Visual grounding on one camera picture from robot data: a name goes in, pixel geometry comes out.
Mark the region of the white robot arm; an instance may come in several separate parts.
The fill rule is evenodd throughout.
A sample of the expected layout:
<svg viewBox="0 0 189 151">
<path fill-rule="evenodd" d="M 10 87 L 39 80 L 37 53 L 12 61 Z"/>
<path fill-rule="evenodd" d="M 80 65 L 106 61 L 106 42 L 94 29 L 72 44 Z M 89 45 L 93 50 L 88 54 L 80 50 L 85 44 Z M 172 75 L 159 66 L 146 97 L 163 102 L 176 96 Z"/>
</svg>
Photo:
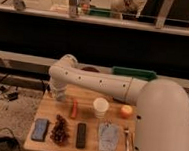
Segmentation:
<svg viewBox="0 0 189 151">
<path fill-rule="evenodd" d="M 58 100 L 67 84 L 109 95 L 137 108 L 134 151 L 189 151 L 189 97 L 181 85 L 79 70 L 77 64 L 67 54 L 50 66 L 50 86 Z"/>
</svg>

